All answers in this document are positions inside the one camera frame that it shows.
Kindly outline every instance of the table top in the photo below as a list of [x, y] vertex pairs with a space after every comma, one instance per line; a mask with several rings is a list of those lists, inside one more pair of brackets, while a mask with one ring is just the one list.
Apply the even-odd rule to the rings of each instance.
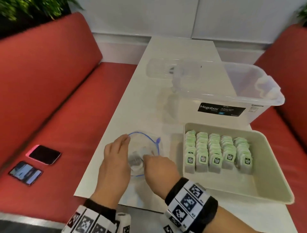
[[[170, 114], [169, 99], [172, 83], [167, 79], [148, 78], [146, 65], [151, 58], [220, 61], [212, 41], [152, 37], [127, 89], [89, 163], [75, 192], [76, 196], [90, 197], [94, 192], [99, 166], [103, 160], [106, 144], [119, 135], [136, 130], [161, 137], [163, 153], [173, 160], [182, 171], [183, 124]], [[229, 80], [227, 74], [221, 79]], [[297, 232], [285, 205], [259, 201], [229, 193], [208, 190], [219, 204], [261, 232]], [[120, 204], [164, 212], [164, 201], [156, 196], [146, 184], [144, 177], [132, 177]]]

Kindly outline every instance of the black planter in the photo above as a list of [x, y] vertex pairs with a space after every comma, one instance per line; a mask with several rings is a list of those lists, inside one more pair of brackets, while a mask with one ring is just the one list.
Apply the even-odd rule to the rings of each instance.
[[[53, 20], [51, 17], [45, 15], [41, 11], [38, 11], [36, 8], [30, 9], [29, 12], [32, 17], [30, 17], [28, 14], [24, 13], [21, 10], [17, 10], [16, 21], [11, 21], [6, 17], [0, 15], [0, 39]], [[66, 4], [61, 17], [70, 13], [70, 8], [68, 4]]]

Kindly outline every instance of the black phone screen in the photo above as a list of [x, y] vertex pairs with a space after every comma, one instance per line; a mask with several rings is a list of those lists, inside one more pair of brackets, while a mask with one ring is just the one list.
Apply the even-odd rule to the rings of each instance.
[[29, 155], [30, 158], [38, 160], [45, 164], [53, 164], [57, 158], [61, 155], [61, 152], [50, 149], [48, 147], [39, 145], [34, 151]]
[[27, 164], [25, 161], [21, 161], [9, 172], [9, 175], [27, 185], [31, 185], [42, 173], [43, 171]]

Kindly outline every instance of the phone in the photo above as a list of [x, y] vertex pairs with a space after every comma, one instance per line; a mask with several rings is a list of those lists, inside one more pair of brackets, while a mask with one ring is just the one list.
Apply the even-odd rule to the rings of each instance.
[[32, 185], [42, 173], [43, 171], [21, 161], [9, 172], [9, 175], [26, 185]]
[[53, 164], [61, 155], [61, 152], [42, 145], [36, 145], [26, 153], [26, 156], [43, 164]]

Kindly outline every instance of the green plant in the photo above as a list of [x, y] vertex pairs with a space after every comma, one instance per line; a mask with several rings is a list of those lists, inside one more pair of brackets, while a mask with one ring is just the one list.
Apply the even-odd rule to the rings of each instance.
[[82, 9], [77, 0], [0, 0], [0, 14], [15, 21], [17, 10], [21, 10], [32, 17], [30, 9], [36, 8], [54, 19], [54, 17], [62, 15], [63, 7], [67, 2], [72, 2]]
[[297, 17], [302, 21], [307, 20], [307, 3], [300, 7]]

